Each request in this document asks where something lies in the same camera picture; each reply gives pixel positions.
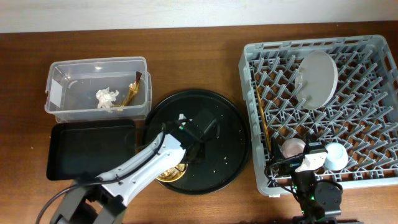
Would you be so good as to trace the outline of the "wooden chopstick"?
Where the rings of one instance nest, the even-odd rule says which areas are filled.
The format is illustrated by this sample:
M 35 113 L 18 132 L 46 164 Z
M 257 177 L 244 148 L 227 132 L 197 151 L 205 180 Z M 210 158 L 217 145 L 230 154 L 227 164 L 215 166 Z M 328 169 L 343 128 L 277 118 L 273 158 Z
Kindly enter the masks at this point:
M 264 114 L 264 110 L 262 107 L 262 101 L 261 101 L 261 97 L 259 95 L 259 90 L 258 87 L 256 85 L 256 96 L 257 96 L 257 100 L 258 100 L 258 104 L 259 104 L 259 111 L 261 114 L 261 119 L 262 119 L 262 125 L 263 125 L 263 129 L 264 129 L 264 134 L 266 137 L 266 141 L 267 141 L 267 148 L 269 151 L 271 151 L 271 142 L 270 142 L 270 137 L 269 137 L 269 133 L 268 133 L 268 129 L 267 129 L 267 124 L 266 124 L 266 119 L 265 119 L 265 114 Z
M 260 113 L 261 113 L 261 119 L 262 119 L 262 125 L 263 125 L 263 128 L 264 128 L 264 133 L 265 133 L 265 137 L 266 137 L 266 141 L 267 141 L 267 145 L 268 145 L 268 151 L 272 152 L 271 139 L 270 139 L 269 133 L 268 133 L 268 128 L 267 128 L 267 123 L 266 123 L 264 110 L 263 110 L 263 108 L 261 106 L 260 106 L 259 109 L 260 109 Z

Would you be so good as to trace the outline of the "pink cup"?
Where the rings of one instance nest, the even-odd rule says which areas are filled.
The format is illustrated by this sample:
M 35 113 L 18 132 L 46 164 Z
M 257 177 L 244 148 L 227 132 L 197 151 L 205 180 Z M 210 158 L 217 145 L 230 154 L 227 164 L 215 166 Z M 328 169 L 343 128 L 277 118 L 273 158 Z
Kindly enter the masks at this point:
M 298 138 L 286 140 L 282 145 L 282 155 L 289 158 L 303 152 L 306 143 Z

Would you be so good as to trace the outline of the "blue cup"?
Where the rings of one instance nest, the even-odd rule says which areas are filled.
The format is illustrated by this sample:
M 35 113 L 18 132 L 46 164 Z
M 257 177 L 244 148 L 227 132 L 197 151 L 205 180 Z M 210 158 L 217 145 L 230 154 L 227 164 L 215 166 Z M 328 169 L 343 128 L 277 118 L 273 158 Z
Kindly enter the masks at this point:
M 348 164 L 348 153 L 345 147 L 337 142 L 331 142 L 325 146 L 327 156 L 324 166 L 329 170 L 341 170 Z

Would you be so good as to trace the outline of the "white round plate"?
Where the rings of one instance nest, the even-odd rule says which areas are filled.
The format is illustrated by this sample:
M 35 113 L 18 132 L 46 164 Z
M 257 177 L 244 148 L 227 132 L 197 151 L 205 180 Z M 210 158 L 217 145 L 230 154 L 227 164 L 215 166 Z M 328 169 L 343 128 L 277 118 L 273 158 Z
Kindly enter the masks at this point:
M 295 77 L 295 94 L 305 109 L 315 110 L 325 106 L 335 94 L 338 71 L 335 61 L 322 51 L 308 54 L 298 68 Z

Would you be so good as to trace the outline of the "yellow bowl with scraps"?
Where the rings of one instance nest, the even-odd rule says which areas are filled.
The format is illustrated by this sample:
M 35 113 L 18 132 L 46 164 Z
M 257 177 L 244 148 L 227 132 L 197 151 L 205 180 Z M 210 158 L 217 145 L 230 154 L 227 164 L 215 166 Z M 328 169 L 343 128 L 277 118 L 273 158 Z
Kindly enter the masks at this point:
M 161 173 L 156 179 L 161 182 L 174 182 L 185 174 L 187 167 L 188 164 L 178 164 Z

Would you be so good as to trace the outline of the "gold foil wrapper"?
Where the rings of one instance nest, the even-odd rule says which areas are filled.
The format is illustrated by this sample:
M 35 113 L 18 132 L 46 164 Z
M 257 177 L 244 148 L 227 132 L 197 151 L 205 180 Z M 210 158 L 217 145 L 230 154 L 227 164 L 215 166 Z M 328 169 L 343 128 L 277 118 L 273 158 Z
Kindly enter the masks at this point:
M 113 105 L 113 107 L 124 107 L 128 106 L 130 102 L 134 99 L 134 97 L 138 94 L 140 83 L 141 83 L 141 72 L 136 72 L 136 80 L 134 83 L 129 85 L 129 91 L 127 96 L 124 98 L 123 102 L 120 105 Z

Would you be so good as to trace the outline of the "white tissue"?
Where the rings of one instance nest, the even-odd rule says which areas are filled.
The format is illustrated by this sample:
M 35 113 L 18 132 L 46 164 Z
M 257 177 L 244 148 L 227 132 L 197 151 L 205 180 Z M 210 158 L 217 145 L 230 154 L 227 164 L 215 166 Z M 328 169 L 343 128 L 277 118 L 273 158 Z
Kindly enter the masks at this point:
M 98 100 L 97 108 L 101 109 L 109 109 L 118 105 L 115 105 L 113 102 L 116 101 L 116 97 L 119 95 L 119 92 L 110 91 L 109 88 L 98 90 L 96 92 L 96 99 Z

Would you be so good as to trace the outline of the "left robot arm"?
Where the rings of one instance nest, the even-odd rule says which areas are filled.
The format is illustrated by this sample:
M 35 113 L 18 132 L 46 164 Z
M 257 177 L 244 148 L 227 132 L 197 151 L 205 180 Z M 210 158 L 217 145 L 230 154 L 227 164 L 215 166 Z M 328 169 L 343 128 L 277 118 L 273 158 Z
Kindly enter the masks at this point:
M 202 161 L 205 144 L 219 134 L 219 121 L 205 109 L 192 119 L 180 114 L 162 123 L 159 134 L 125 163 L 93 181 L 78 180 L 53 196 L 51 202 L 62 201 L 51 223 L 122 223 L 139 192 L 179 164 Z

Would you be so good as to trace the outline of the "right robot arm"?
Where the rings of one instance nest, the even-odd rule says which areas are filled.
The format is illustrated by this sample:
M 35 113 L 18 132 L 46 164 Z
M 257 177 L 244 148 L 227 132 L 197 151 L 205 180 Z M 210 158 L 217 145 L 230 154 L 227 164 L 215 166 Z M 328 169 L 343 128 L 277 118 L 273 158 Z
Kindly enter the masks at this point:
M 300 204 L 301 216 L 293 217 L 293 223 L 337 223 L 341 215 L 340 204 L 343 188 L 332 180 L 318 180 L 314 171 L 323 166 L 327 150 L 320 142 L 306 139 L 303 152 L 285 158 L 274 138 L 270 140 L 271 161 L 264 174 L 268 176 L 272 170 L 278 175 L 289 175 L 292 183 L 290 192 Z

